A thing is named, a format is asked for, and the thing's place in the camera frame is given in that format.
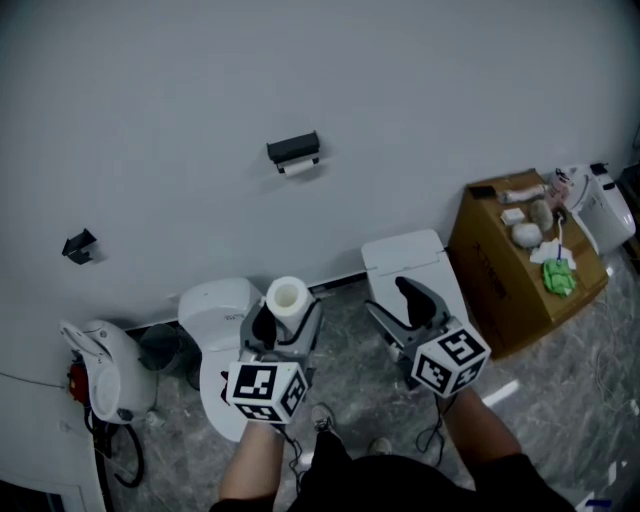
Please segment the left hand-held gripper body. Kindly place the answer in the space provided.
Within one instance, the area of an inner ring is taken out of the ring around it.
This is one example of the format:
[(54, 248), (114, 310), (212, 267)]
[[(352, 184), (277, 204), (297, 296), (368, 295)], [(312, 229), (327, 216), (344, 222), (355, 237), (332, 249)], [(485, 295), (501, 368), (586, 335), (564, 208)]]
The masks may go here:
[(291, 333), (276, 320), (277, 341), (265, 350), (251, 333), (256, 313), (240, 329), (239, 359), (229, 365), (225, 402), (253, 422), (289, 424), (313, 385), (316, 369), (311, 365), (313, 345), (293, 343)]

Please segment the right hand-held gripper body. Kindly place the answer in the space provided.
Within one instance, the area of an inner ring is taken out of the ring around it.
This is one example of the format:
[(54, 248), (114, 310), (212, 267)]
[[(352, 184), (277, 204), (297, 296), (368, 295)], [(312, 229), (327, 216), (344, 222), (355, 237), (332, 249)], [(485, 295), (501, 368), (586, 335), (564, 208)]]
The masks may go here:
[(407, 387), (425, 387), (440, 398), (473, 383), (491, 355), (479, 332), (456, 317), (431, 328), (394, 328), (388, 343)]

